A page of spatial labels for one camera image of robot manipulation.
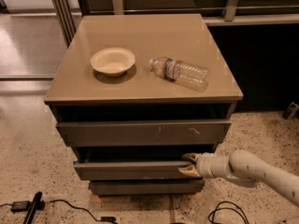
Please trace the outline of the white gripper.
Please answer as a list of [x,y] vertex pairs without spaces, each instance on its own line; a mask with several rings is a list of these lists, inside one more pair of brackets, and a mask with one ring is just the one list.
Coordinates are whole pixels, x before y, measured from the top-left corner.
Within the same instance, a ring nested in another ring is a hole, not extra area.
[[217,160],[213,153],[187,153],[181,157],[184,161],[189,161],[194,165],[179,167],[178,170],[187,176],[215,178],[212,172],[212,164]]

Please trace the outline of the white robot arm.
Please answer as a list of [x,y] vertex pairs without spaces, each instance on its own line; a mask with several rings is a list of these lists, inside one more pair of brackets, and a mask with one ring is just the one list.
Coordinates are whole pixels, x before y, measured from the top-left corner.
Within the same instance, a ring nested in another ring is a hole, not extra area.
[[187,163],[178,170],[184,175],[223,178],[247,188],[253,188],[258,182],[262,182],[299,206],[299,176],[272,166],[246,150],[235,150],[227,156],[190,153],[184,154],[182,159]]

